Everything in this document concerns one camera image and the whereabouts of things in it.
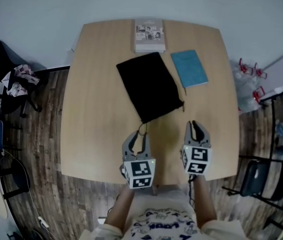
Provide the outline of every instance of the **gray book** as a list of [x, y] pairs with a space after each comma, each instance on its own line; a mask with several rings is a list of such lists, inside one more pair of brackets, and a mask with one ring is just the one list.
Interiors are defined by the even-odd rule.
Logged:
[[163, 21], [156, 18], [135, 19], [135, 53], [163, 53], [166, 50]]

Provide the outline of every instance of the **shirt sleeve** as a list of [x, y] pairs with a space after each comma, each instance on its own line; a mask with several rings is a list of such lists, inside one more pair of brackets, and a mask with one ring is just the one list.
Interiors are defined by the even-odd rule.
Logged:
[[217, 240], [247, 239], [239, 220], [212, 220], [205, 223], [201, 231]]
[[112, 225], [103, 224], [96, 227], [91, 232], [90, 238], [92, 240], [119, 240], [123, 238], [122, 231]]

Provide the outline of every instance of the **power socket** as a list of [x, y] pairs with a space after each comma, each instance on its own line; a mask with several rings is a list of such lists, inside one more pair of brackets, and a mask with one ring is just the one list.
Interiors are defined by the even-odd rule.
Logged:
[[47, 222], [46, 222], [41, 216], [39, 216], [38, 219], [39, 219], [39, 223], [40, 223], [43, 227], [45, 227], [46, 229], [50, 227], [50, 226], [47, 224]]

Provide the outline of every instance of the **person's right arm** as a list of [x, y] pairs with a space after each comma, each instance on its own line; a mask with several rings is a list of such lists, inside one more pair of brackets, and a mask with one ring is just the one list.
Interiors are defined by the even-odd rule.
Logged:
[[210, 221], [217, 220], [216, 211], [207, 187], [205, 176], [198, 175], [193, 181], [195, 212], [199, 228]]

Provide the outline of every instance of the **white cube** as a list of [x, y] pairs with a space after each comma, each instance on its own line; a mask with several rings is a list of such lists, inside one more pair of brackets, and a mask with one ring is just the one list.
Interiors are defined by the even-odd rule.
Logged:
[[204, 175], [211, 163], [212, 149], [184, 145], [182, 147], [181, 159], [185, 173]]
[[125, 161], [124, 173], [130, 189], [151, 187], [155, 175], [155, 159]]

